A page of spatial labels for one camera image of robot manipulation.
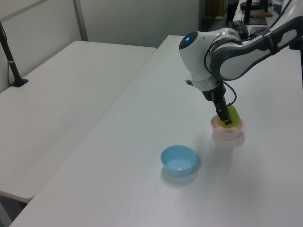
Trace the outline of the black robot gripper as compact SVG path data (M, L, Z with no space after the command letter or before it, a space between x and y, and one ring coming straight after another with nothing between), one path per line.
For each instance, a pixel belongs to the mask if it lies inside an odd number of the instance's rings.
M226 88L222 82L215 77L209 77L205 80L194 80L192 77L187 77L185 83L196 87L201 91L207 101L214 102L216 113L223 125L230 125L232 120L227 112L227 104L225 101Z

